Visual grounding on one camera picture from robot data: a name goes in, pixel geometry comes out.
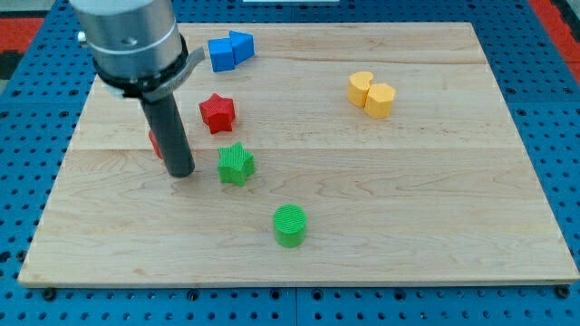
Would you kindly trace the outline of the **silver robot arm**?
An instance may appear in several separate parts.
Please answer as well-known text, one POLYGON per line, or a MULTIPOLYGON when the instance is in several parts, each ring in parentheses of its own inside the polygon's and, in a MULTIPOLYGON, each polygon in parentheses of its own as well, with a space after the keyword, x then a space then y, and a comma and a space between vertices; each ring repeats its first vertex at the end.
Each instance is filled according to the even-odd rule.
POLYGON ((170 0, 72 0, 101 80, 123 97, 160 101, 205 59, 189 51, 170 0))

